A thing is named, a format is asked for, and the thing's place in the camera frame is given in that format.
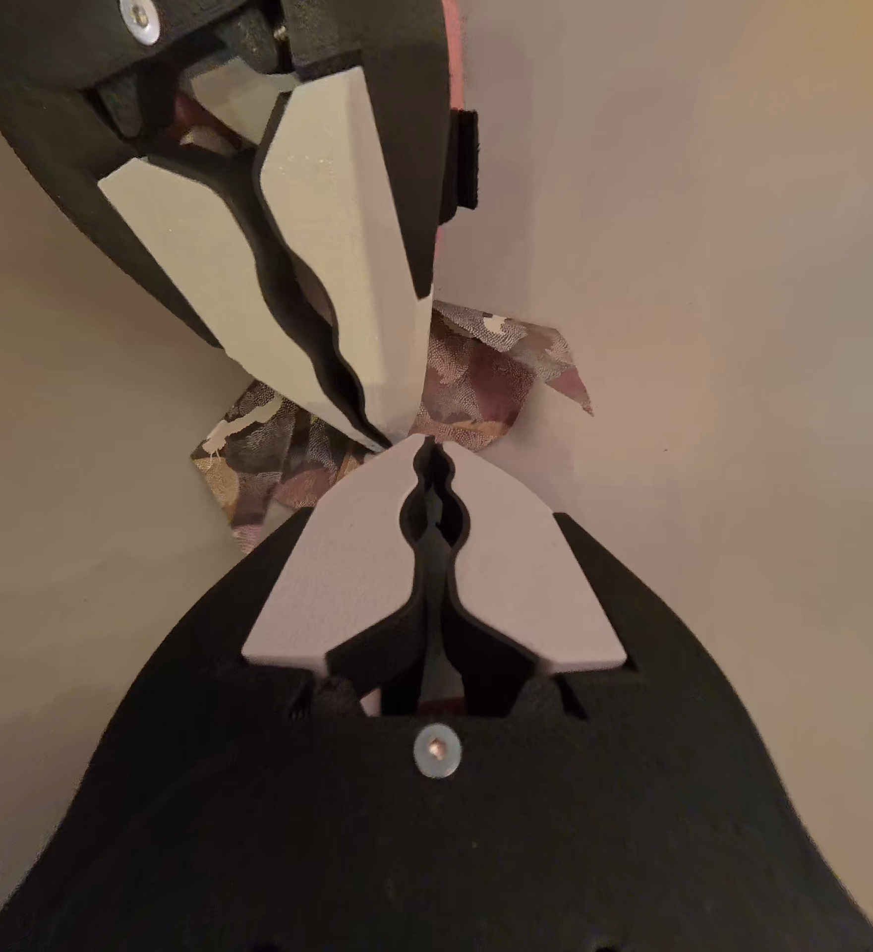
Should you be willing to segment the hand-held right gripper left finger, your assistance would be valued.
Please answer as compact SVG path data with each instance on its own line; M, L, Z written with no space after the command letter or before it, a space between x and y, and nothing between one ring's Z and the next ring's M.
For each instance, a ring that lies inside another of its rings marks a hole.
M428 468L434 444L407 437L313 507L241 653L246 662L379 691L412 715L428 648Z

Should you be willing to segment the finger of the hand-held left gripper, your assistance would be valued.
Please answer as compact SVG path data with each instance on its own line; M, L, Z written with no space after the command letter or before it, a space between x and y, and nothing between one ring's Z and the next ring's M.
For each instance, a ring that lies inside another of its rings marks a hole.
M336 331L301 289L250 159L154 154L98 187L235 362L364 446L391 445L367 418Z
M329 297L369 422L400 442L420 408L432 297L418 298L410 276L363 69L302 92L289 75L242 63L214 65L190 83L218 120L267 147L263 197Z

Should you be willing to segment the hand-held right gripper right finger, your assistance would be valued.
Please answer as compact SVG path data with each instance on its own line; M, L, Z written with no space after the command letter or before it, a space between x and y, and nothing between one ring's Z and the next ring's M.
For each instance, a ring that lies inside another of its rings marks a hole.
M439 450L450 546L442 639L466 712L502 718L533 678L622 668L628 653L554 510L473 451Z

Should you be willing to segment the patterned origami paper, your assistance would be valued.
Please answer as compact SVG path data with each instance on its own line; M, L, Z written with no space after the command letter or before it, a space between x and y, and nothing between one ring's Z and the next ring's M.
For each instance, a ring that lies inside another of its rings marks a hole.
M538 382L591 411L559 332L459 305L434 304L422 402L409 436L422 435L434 444L427 474L429 524L422 545L427 610L434 601L440 625L450 546L441 528L445 471L439 448L449 442L476 452L492 445L511 430ZM163 650L181 649L182 657L189 658L193 682L219 681L231 696L241 688L263 695L275 687L290 708L307 696L315 707L324 695L331 695L330 704L354 706L357 695L347 681L332 678L319 684L306 671L250 664L241 650L313 507L372 458L370 450L261 382L245 389L193 451L192 461L247 552L262 541L273 504L295 511L285 528L276 531L276 539L263 542L263 553L239 563L162 645ZM557 717L562 710L571 712L571 702L558 677L536 677L512 710L522 717Z

